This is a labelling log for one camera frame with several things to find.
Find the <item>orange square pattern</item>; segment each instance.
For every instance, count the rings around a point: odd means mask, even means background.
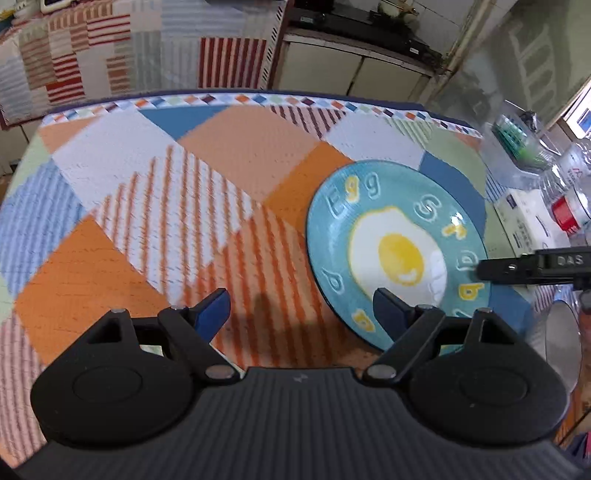
[[[41,137],[46,149],[49,153],[56,152],[62,145],[65,145],[77,135],[80,131],[84,130],[92,122],[96,121],[95,116],[90,118],[81,118],[79,120],[72,120],[70,122],[64,122],[62,124],[52,124],[37,130],[37,135]]]
[[[88,216],[27,284],[15,309],[48,365],[110,309],[143,317],[168,305]]]
[[[352,160],[335,147],[320,142],[267,197],[264,205],[304,234],[306,214],[316,190],[335,170],[350,163]]]
[[[266,108],[247,105],[226,108],[178,143],[262,202],[318,139]]]
[[[473,148],[477,152],[480,151],[480,144],[482,143],[482,140],[480,138],[471,137],[470,135],[458,133],[454,133],[454,135],[456,136],[456,138],[468,145],[468,147]]]
[[[191,304],[217,287],[232,315],[212,344],[241,367],[366,368],[376,353],[322,299],[302,235],[259,207],[191,289]]]

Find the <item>white box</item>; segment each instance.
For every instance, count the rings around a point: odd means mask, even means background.
[[[508,189],[495,209],[516,256],[570,247],[569,237],[550,216],[540,190]]]

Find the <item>screw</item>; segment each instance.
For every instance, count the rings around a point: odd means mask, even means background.
[[[396,377],[396,369],[389,365],[376,364],[367,369],[367,374],[374,380],[392,380]]]
[[[211,380],[229,380],[234,376],[234,370],[230,365],[211,365],[205,370],[205,374]]]

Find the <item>blue plate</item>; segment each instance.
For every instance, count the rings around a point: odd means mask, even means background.
[[[374,317],[378,288],[454,316],[489,304],[490,285],[473,276],[487,258],[478,231],[448,192],[416,170],[381,160],[341,168],[316,192],[306,228],[324,298],[379,349],[393,341]]]

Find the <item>yellow letter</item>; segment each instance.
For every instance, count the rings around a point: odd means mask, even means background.
[[[462,300],[474,301],[478,298],[478,291],[484,288],[484,283],[463,283],[457,289]]]
[[[461,223],[450,223],[448,226],[443,227],[441,233],[443,236],[452,236],[455,233],[458,240],[464,240],[468,234],[468,231]]]
[[[353,321],[366,332],[375,332],[375,325],[362,309],[355,310],[351,315]]]
[[[347,202],[357,203],[359,201],[359,177],[357,175],[347,177],[345,191],[347,192]]]

